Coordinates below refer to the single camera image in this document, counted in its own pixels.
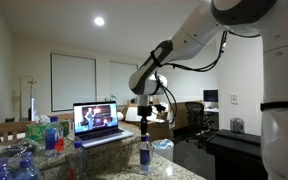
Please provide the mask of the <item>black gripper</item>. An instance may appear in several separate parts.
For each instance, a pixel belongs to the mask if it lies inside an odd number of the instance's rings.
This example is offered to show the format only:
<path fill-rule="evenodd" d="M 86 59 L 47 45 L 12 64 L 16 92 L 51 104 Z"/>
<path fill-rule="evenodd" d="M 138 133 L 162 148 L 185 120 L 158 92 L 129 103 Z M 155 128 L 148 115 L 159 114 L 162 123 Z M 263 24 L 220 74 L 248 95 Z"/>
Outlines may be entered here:
<path fill-rule="evenodd" d="M 141 142 L 145 141 L 145 136 L 147 134 L 147 117 L 152 113 L 152 107 L 148 106 L 138 106 L 137 107 L 137 115 L 141 117 Z"/>

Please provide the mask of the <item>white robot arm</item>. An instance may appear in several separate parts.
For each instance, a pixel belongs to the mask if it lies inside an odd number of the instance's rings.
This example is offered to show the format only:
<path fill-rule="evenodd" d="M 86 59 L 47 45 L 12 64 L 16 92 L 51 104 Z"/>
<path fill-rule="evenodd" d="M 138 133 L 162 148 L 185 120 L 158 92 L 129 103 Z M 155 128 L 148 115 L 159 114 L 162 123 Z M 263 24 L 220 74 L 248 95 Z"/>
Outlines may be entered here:
<path fill-rule="evenodd" d="M 261 155 L 268 180 L 288 180 L 288 0 L 202 0 L 176 34 L 150 52 L 129 80 L 140 98 L 158 94 L 158 68 L 196 56 L 218 34 L 231 34 L 229 57 L 262 61 Z"/>

